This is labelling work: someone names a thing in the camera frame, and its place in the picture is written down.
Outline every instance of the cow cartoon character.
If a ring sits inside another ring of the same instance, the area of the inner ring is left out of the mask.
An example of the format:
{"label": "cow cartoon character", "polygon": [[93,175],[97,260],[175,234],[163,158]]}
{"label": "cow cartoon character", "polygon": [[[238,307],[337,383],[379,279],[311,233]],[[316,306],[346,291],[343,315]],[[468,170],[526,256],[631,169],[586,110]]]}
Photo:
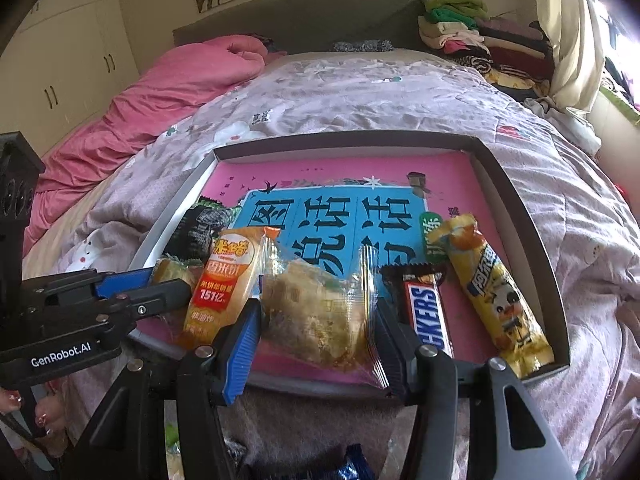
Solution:
{"label": "cow cartoon character", "polygon": [[509,350],[514,345],[521,346],[529,338],[529,330],[521,322],[523,309],[520,293],[509,280],[502,280],[494,284],[491,302],[503,331],[503,334],[495,339],[498,350]]}

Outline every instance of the headboard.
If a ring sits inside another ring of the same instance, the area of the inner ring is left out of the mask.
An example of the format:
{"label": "headboard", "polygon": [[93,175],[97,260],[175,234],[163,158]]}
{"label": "headboard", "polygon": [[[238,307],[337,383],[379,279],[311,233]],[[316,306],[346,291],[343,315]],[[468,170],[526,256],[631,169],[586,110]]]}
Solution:
{"label": "headboard", "polygon": [[289,54],[325,52],[335,41],[391,40],[423,50],[416,19],[423,0],[252,0],[174,30],[176,46],[256,33]]}

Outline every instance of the blue rubber grip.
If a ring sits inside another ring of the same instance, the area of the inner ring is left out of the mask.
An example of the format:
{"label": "blue rubber grip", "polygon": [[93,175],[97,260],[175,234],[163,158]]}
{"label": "blue rubber grip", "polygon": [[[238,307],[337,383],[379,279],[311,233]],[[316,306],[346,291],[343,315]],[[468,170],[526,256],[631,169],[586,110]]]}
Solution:
{"label": "blue rubber grip", "polygon": [[110,298],[118,292],[146,286],[152,270],[154,270],[153,267],[147,267],[146,269],[130,270],[107,276],[100,285],[95,287],[96,294],[101,298]]}
{"label": "blue rubber grip", "polygon": [[222,396],[226,405],[230,406],[236,397],[244,392],[251,363],[254,360],[255,351],[260,340],[260,311],[255,310],[242,327],[240,337],[231,351],[226,362],[226,383],[222,389]]}

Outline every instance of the fingernail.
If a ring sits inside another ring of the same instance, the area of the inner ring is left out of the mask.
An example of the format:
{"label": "fingernail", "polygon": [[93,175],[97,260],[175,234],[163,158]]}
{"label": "fingernail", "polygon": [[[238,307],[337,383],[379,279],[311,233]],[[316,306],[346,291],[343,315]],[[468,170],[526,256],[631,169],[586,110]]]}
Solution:
{"label": "fingernail", "polygon": [[20,396],[20,392],[9,392],[9,402],[12,403],[16,408],[20,408],[22,404],[22,397]]}

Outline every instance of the green label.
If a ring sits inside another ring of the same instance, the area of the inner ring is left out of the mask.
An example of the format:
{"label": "green label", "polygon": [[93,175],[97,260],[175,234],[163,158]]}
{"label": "green label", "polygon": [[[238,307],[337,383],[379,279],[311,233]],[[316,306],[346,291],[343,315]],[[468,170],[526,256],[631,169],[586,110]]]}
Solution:
{"label": "green label", "polygon": [[420,230],[422,231],[422,246],[427,262],[439,264],[447,259],[447,253],[440,247],[430,244],[427,235],[442,225],[442,217],[433,212],[425,212],[420,215]]}

